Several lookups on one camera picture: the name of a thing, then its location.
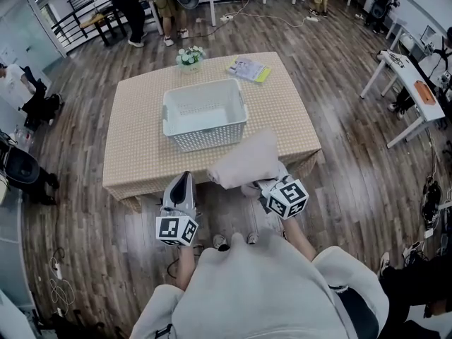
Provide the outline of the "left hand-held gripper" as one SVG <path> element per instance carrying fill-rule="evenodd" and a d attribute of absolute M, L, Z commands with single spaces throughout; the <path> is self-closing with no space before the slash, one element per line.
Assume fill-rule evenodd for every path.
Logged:
<path fill-rule="evenodd" d="M 156 239 L 168 246 L 191 246 L 198 223 L 179 210 L 196 210 L 196 184 L 192 173 L 185 171 L 170 182 L 163 194 L 162 204 L 164 208 L 156 217 Z"/>

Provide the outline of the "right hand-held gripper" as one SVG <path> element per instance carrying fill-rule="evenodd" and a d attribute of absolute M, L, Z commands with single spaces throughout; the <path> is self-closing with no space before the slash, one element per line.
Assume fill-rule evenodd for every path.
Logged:
<path fill-rule="evenodd" d="M 258 201 L 267 214 L 275 213 L 281 220 L 287 220 L 302 212 L 309 194 L 299 179 L 282 177 L 265 179 L 253 183 L 260 191 Z"/>

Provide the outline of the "beige clothes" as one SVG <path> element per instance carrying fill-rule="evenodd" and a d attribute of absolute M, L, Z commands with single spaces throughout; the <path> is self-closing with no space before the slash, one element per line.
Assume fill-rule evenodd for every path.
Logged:
<path fill-rule="evenodd" d="M 226 190 L 239 187 L 247 197 L 264 195 L 277 182 L 293 180 L 278 159 L 278 138 L 270 128 L 243 139 L 210 166 L 207 175 Z"/>

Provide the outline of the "white plastic laundry basket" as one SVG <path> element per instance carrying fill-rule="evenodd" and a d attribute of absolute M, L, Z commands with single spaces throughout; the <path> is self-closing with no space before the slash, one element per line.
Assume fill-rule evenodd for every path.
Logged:
<path fill-rule="evenodd" d="M 168 90 L 163 97 L 163 133 L 183 153 L 240 142 L 248 117 L 235 78 Z"/>

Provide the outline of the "person's left forearm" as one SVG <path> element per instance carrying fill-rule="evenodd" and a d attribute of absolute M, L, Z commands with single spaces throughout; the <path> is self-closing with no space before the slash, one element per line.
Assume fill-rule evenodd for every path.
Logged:
<path fill-rule="evenodd" d="M 181 246 L 178 248 L 178 263 L 176 286 L 185 291 L 190 283 L 191 277 L 196 269 L 194 248 L 192 246 Z"/>

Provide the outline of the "person's right forearm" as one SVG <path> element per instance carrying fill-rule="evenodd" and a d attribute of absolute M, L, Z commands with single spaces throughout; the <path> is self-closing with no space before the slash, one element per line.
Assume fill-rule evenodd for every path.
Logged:
<path fill-rule="evenodd" d="M 297 220 L 295 218 L 282 220 L 282 227 L 287 241 L 309 261 L 313 261 L 317 256 L 317 252 L 304 235 Z"/>

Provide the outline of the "table with checkered cloth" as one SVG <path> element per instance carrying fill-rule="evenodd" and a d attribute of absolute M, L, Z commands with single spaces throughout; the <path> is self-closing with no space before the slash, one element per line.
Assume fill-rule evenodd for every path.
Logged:
<path fill-rule="evenodd" d="M 271 69 L 263 83 L 241 79 L 249 118 L 244 137 L 264 128 L 278 137 L 278 158 L 289 169 L 307 176 L 321 144 L 307 109 L 277 52 L 247 54 Z M 232 145 L 182 153 L 162 128 L 165 92 L 198 83 L 231 78 L 227 67 L 233 56 L 206 59 L 198 73 L 186 75 L 178 66 L 158 69 L 120 81 L 109 120 L 102 185 L 116 200 L 142 211 L 141 197 L 164 191 L 188 170 L 197 183 L 208 181 L 206 170 L 227 154 Z"/>

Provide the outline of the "person's light grey shirt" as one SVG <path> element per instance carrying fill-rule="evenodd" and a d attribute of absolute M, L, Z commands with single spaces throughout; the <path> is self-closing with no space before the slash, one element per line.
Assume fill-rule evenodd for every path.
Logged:
<path fill-rule="evenodd" d="M 388 312 L 376 274 L 340 247 L 307 259 L 271 231 L 236 233 L 186 288 L 155 288 L 131 339 L 377 339 Z"/>

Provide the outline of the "white and yellow book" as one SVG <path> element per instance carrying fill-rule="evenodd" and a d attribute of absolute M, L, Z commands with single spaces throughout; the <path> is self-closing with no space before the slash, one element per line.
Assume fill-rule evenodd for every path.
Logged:
<path fill-rule="evenodd" d="M 227 72 L 253 83 L 264 83 L 271 73 L 271 68 L 250 58 L 236 56 L 227 67 Z"/>

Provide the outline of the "white flowers in pot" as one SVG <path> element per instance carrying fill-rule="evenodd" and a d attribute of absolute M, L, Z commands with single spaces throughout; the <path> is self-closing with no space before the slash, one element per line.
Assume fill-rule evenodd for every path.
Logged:
<path fill-rule="evenodd" d="M 176 56 L 176 63 L 183 74 L 198 73 L 201 70 L 201 63 L 205 55 L 206 52 L 204 49 L 198 46 L 179 49 Z"/>

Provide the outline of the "dark wooden bench table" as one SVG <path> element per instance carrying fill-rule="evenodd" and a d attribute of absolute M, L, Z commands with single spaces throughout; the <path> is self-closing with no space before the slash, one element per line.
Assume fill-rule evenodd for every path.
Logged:
<path fill-rule="evenodd" d="M 87 40 L 90 39 L 88 31 L 94 31 L 103 41 L 104 46 L 109 47 L 118 38 L 115 28 L 119 28 L 123 38 L 128 34 L 121 21 L 120 12 L 113 6 L 107 6 L 91 18 L 79 24 L 79 28 Z"/>

